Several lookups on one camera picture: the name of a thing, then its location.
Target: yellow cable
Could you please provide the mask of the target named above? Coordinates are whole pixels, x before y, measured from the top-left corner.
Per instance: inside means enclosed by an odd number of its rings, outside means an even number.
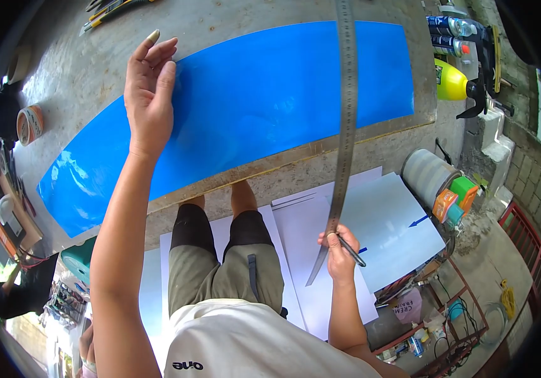
[[[504,308],[506,309],[506,315],[508,316],[508,319],[512,319],[515,316],[515,308],[516,308],[516,302],[515,302],[515,291],[513,288],[508,287],[506,285],[507,281],[505,279],[502,280],[500,283],[500,286],[502,287],[502,304]]]

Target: steel ruler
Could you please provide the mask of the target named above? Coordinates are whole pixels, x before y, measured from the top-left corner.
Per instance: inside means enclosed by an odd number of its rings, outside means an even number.
[[[338,15],[338,48],[340,50],[340,81],[341,81],[341,115],[340,115],[340,144],[338,145],[338,165],[332,205],[329,208],[329,219],[325,235],[335,232],[342,214],[346,197],[352,152],[355,148],[355,131],[357,130],[357,99],[358,99],[358,63],[357,38],[355,21],[352,17],[350,0],[335,0]],[[321,246],[319,255],[312,268],[311,276],[306,286],[312,284],[323,266],[329,252],[327,246]]]

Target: concrete tabletop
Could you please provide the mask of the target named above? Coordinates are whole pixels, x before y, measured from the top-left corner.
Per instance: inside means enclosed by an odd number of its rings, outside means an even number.
[[[434,122],[437,107],[434,62],[421,3],[418,0],[353,0],[352,4],[355,19],[403,26],[415,95],[413,115],[360,128],[357,141]],[[32,63],[23,81],[20,102],[23,106],[40,104],[45,132],[27,147],[17,144],[16,169],[18,175],[23,176],[26,192],[38,213],[34,221],[44,235],[39,247],[45,249],[46,254],[82,243],[97,235],[99,227],[69,238],[48,213],[36,186],[73,137],[123,94],[126,62],[153,30],[160,30],[161,41],[178,37],[174,58],[179,60],[244,34],[336,17],[333,0],[157,0],[79,36],[80,27],[92,14],[85,12],[85,2],[48,1],[40,7],[21,40],[21,44],[32,46]],[[390,58],[390,51],[386,51],[386,58]],[[337,146],[336,135],[219,173],[151,201],[149,214],[155,215],[180,201],[235,181],[324,154]],[[159,239],[159,231],[147,228],[147,239],[151,238]]]

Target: hand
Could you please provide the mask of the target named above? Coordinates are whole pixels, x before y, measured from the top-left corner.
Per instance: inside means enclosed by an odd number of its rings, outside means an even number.
[[[353,250],[359,250],[361,244],[343,224],[338,224],[338,233],[348,243]],[[340,244],[340,240],[334,233],[327,235],[327,240],[324,240],[325,233],[319,234],[317,239],[318,244],[329,245],[329,257],[327,258],[327,271],[334,279],[335,284],[354,284],[355,283],[355,259],[350,256],[350,253]]]
[[[149,35],[128,61],[123,100],[130,121],[130,153],[155,162],[168,143],[174,126],[172,91],[176,81],[177,38],[155,42],[159,30]]]

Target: tape roll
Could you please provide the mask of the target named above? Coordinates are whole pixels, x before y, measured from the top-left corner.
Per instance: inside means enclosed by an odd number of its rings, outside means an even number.
[[[44,133],[44,118],[38,104],[33,104],[18,112],[16,133],[23,146],[28,146]]]
[[[462,176],[460,171],[423,148],[409,154],[403,163],[401,175],[424,201],[424,204],[431,209],[436,197],[455,178]]]

